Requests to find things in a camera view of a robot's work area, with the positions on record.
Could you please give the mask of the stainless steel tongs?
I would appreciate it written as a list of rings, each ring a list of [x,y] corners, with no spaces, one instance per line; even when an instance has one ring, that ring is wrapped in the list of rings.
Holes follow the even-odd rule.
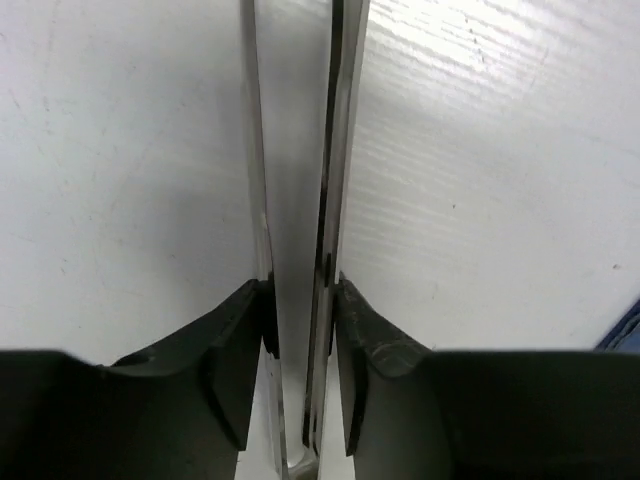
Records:
[[[267,412],[281,479],[321,472],[333,303],[369,5],[240,5],[256,274],[267,288]]]

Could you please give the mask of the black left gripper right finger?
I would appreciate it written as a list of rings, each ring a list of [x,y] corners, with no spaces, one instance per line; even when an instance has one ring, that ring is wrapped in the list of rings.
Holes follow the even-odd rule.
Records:
[[[348,280],[334,322],[357,478],[638,477],[637,355],[433,351]]]

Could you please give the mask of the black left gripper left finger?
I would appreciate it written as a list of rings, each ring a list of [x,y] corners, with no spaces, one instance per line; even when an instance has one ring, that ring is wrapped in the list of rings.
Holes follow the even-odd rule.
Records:
[[[231,479],[246,448],[272,284],[112,365],[53,350],[1,354],[5,479]]]

